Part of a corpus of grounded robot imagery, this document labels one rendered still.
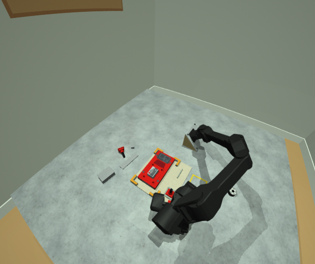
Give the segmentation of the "grey flat bar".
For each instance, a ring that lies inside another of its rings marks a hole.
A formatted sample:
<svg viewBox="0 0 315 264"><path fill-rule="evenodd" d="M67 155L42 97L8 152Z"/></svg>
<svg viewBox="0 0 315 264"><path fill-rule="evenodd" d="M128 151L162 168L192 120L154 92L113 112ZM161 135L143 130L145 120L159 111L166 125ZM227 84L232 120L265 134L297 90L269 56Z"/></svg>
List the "grey flat bar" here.
<svg viewBox="0 0 315 264"><path fill-rule="evenodd" d="M123 164L120 165L120 167L122 169L124 169L127 165L129 165L138 155L136 153L134 153L133 155L131 155L125 162L123 162Z"/></svg>

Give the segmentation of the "small black and white toy wheel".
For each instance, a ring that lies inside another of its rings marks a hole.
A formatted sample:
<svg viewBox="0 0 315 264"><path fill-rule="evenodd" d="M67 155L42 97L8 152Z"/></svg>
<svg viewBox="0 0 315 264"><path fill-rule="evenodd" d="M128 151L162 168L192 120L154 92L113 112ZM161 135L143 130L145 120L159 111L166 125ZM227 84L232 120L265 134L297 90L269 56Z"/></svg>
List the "small black and white toy wheel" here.
<svg viewBox="0 0 315 264"><path fill-rule="evenodd" d="M235 188L231 188L231 190L228 192L228 194L230 195L230 196L235 196L236 194L237 194L237 191L236 191L236 189Z"/></svg>

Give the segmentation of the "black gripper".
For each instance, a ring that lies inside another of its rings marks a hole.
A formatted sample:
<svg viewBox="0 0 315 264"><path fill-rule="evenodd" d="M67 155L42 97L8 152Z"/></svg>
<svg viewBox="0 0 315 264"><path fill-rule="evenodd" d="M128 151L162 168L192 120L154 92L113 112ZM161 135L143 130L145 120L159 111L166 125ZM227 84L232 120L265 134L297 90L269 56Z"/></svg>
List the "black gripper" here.
<svg viewBox="0 0 315 264"><path fill-rule="evenodd" d="M152 211L155 212L159 212L159 210L164 206L166 202L164 201L164 194L161 193L157 193L155 192L152 196L152 202L151 202L151 206L150 209ZM188 211L191 213L191 215L193 214L192 210L189 208L187 208Z"/></svg>

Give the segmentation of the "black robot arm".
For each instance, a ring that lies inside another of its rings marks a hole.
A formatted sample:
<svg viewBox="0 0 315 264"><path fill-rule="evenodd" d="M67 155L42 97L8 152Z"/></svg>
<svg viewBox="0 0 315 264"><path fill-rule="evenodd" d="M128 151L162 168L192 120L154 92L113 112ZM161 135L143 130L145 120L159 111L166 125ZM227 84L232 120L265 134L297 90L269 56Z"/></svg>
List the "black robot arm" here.
<svg viewBox="0 0 315 264"><path fill-rule="evenodd" d="M172 202L166 202L153 217L154 224L170 236L187 233L191 223L210 221L219 211L225 195L244 173L252 168L252 160L243 135L233 134L229 137L202 124L197 130L193 128L189 136L193 142L198 139L206 143L213 141L227 148L234 158L208 184L196 187L187 181L174 192ZM192 215L187 209L189 207Z"/></svg>

